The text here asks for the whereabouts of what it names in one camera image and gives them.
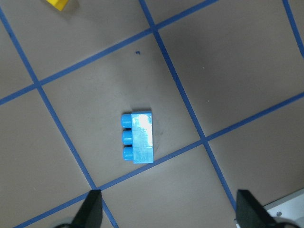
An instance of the lego brick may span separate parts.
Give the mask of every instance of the lego brick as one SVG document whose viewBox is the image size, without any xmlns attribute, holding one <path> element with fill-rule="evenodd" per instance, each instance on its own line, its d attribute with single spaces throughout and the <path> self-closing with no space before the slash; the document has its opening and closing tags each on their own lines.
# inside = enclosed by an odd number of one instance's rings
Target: lego brick
<svg viewBox="0 0 304 228">
<path fill-rule="evenodd" d="M 68 0 L 47 0 L 47 2 L 54 6 L 57 10 L 62 11 Z"/>
<path fill-rule="evenodd" d="M 133 112 L 123 114 L 122 127 L 125 129 L 122 135 L 124 145 L 123 158 L 134 164 L 153 163 L 153 139 L 152 139 L 152 112 Z"/>
</svg>

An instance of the gray tile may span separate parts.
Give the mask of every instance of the gray tile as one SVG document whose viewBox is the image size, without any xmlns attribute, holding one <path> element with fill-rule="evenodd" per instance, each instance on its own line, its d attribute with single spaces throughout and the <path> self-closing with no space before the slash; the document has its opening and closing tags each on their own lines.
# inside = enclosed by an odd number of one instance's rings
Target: gray tile
<svg viewBox="0 0 304 228">
<path fill-rule="evenodd" d="M 289 0 L 288 2 L 299 30 L 301 40 L 304 43 L 304 2 L 301 0 Z"/>
<path fill-rule="evenodd" d="M 234 228 L 235 214 L 202 146 L 104 191 L 124 228 Z"/>
<path fill-rule="evenodd" d="M 0 227 L 12 227 L 89 190 L 37 91 L 0 106 Z"/>
<path fill-rule="evenodd" d="M 173 17 L 200 2 L 203 2 L 203 0 L 146 0 L 155 24 Z"/>
<path fill-rule="evenodd" d="M 45 0 L 0 0 L 39 79 L 148 28 L 138 1 L 70 0 L 60 12 Z"/>
<path fill-rule="evenodd" d="M 304 99 L 210 141 L 233 193 L 266 204 L 304 187 Z"/>
<path fill-rule="evenodd" d="M 219 1 L 160 33 L 206 135 L 303 91 L 281 1 Z"/>
<path fill-rule="evenodd" d="M 0 99 L 20 90 L 32 81 L 21 58 L 0 22 Z"/>
<path fill-rule="evenodd" d="M 70 223 L 76 213 L 78 212 L 81 204 L 83 201 L 73 204 L 70 207 L 67 207 L 59 212 L 52 214 L 38 222 L 33 223 L 32 225 L 28 226 L 28 228 L 54 228 L 57 225 Z M 107 215 L 103 211 L 103 221 L 101 224 L 102 228 L 113 228 L 111 225 Z"/>
<path fill-rule="evenodd" d="M 122 159 L 124 112 L 152 110 L 155 159 L 199 139 L 152 35 L 44 88 L 96 185 L 139 168 Z"/>
</svg>

